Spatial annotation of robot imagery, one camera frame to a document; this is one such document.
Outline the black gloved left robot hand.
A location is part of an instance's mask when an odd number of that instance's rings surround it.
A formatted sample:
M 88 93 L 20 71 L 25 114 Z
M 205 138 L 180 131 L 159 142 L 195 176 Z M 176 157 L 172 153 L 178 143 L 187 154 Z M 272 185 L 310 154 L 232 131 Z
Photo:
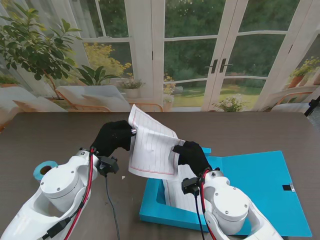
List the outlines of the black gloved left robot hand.
M 101 127 L 90 147 L 98 151 L 101 156 L 110 157 L 118 148 L 129 151 L 131 138 L 136 133 L 137 131 L 133 130 L 126 120 L 107 122 Z

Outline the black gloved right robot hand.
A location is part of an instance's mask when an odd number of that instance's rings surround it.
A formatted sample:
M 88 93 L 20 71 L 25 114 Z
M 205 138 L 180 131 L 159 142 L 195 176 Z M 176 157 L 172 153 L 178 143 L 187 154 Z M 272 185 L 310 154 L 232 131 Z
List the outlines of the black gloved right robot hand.
M 212 170 L 203 149 L 196 142 L 186 141 L 183 145 L 176 145 L 173 152 L 179 154 L 178 165 L 189 165 L 197 177 Z

